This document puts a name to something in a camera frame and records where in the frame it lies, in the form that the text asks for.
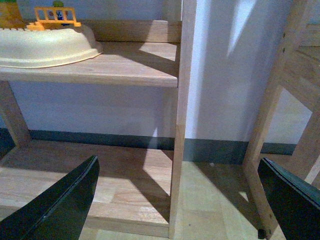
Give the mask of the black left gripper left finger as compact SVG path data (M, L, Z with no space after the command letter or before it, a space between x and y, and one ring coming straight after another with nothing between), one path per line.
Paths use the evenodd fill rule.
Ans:
M91 156L27 205L0 222L2 240L77 240L91 208L100 172Z

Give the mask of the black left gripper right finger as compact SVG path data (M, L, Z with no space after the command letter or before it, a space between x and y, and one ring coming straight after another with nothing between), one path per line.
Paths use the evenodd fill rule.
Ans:
M287 240L320 238L320 191L268 158L258 176L270 208Z

